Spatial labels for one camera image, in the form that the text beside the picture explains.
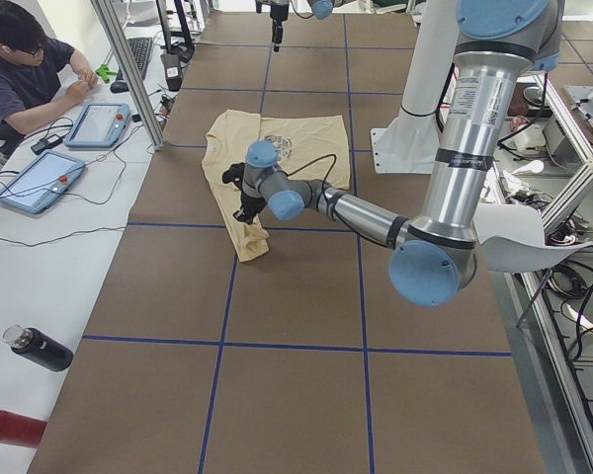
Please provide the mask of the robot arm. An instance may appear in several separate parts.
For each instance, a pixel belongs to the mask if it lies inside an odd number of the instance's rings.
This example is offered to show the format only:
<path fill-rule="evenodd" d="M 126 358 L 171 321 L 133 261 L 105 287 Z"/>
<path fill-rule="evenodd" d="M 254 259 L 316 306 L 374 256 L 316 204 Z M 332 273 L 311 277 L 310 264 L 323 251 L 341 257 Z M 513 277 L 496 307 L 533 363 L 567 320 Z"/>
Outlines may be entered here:
<path fill-rule="evenodd" d="M 240 193 L 236 220 L 251 223 L 263 210 L 282 221 L 306 209 L 344 224 L 392 252 L 392 286 L 419 306 L 453 299 L 477 269 L 472 227 L 486 174 L 493 164 L 518 78 L 556 67 L 564 5 L 560 1 L 460 1 L 454 12 L 459 71 L 435 162 L 425 185 L 400 179 L 401 215 L 333 187 L 326 179 L 298 179 L 279 164 L 268 141 L 252 143 L 242 162 L 222 168 Z"/>
<path fill-rule="evenodd" d="M 311 16 L 317 20 L 323 20 L 330 16 L 335 8 L 339 8 L 348 1 L 342 0 L 307 0 Z M 273 51 L 278 52 L 283 42 L 284 26 L 283 23 L 289 18 L 289 11 L 292 1 L 289 0 L 256 0 L 255 11 L 262 13 L 264 6 L 270 7 L 270 18 L 272 20 L 272 46 Z"/>

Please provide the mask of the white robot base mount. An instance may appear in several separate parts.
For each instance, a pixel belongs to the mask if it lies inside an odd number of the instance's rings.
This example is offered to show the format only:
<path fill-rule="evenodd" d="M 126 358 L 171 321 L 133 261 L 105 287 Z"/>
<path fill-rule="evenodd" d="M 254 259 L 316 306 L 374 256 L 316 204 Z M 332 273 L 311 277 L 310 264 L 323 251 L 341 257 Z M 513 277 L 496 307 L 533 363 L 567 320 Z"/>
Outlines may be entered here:
<path fill-rule="evenodd" d="M 371 130 L 378 174 L 429 174 L 439 147 L 436 112 L 452 76 L 460 34 L 458 3 L 429 0 L 425 7 L 398 116 Z"/>

